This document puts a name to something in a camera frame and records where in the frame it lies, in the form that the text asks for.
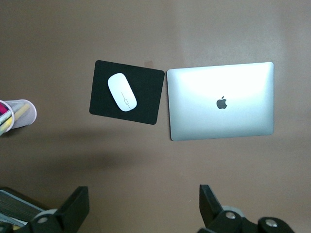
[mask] silver laptop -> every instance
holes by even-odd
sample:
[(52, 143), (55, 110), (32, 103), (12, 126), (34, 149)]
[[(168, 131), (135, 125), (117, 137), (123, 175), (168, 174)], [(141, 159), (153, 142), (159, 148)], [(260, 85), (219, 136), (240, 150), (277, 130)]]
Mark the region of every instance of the silver laptop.
[(173, 141), (270, 135), (271, 62), (167, 71)]

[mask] desk surface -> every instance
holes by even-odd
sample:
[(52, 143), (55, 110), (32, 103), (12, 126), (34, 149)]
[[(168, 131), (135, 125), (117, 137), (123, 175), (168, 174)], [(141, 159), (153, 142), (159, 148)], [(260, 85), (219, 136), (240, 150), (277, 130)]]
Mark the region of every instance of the desk surface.
[[(199, 184), (253, 222), (311, 229), (309, 0), (1, 1), (0, 35), (0, 98), (38, 111), (0, 138), (1, 185), (51, 207), (87, 185), (82, 233), (195, 233)], [(164, 71), (274, 62), (275, 133), (173, 142), (166, 79), (156, 125), (91, 115), (96, 60)]]

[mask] white mouse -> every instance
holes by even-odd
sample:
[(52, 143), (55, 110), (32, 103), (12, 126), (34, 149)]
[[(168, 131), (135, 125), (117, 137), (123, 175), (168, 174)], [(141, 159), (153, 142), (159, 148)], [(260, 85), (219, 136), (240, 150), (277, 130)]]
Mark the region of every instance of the white mouse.
[(108, 79), (108, 87), (113, 99), (122, 111), (128, 112), (137, 106), (134, 93), (124, 74), (112, 75)]

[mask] mouse pad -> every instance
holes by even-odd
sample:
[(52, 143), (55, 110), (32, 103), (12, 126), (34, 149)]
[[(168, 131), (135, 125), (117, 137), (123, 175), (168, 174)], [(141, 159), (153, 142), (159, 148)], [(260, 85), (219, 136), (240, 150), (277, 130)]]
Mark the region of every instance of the mouse pad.
[[(136, 107), (127, 112), (118, 107), (108, 86), (108, 79), (117, 73), (126, 77), (137, 101)], [(154, 125), (159, 111), (164, 75), (162, 70), (97, 61), (89, 112)]]

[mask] pen holder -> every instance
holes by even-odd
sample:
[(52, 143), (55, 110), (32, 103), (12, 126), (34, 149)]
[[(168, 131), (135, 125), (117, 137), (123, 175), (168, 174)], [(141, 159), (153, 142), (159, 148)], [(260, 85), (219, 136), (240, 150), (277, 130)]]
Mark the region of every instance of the pen holder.
[(0, 116), (0, 135), (11, 129), (31, 125), (37, 117), (35, 106), (28, 100), (0, 100), (0, 104), (7, 109)]

